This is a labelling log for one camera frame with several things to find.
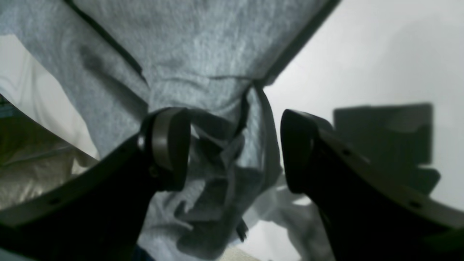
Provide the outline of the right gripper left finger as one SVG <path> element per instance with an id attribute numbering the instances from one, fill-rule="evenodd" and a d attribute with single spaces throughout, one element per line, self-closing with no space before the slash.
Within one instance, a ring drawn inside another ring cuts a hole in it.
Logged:
<path id="1" fill-rule="evenodd" d="M 156 192 L 184 188 L 186 108 L 149 114 L 138 134 L 59 188 L 1 211 L 1 248 L 35 261 L 129 261 Z"/>

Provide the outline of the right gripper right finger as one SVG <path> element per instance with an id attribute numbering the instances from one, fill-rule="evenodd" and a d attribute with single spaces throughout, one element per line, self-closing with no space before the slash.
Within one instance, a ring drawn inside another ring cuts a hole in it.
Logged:
<path id="1" fill-rule="evenodd" d="M 286 109 L 280 135 L 288 188 L 315 203 L 336 260 L 463 260 L 462 211 L 387 179 L 312 114 Z"/>

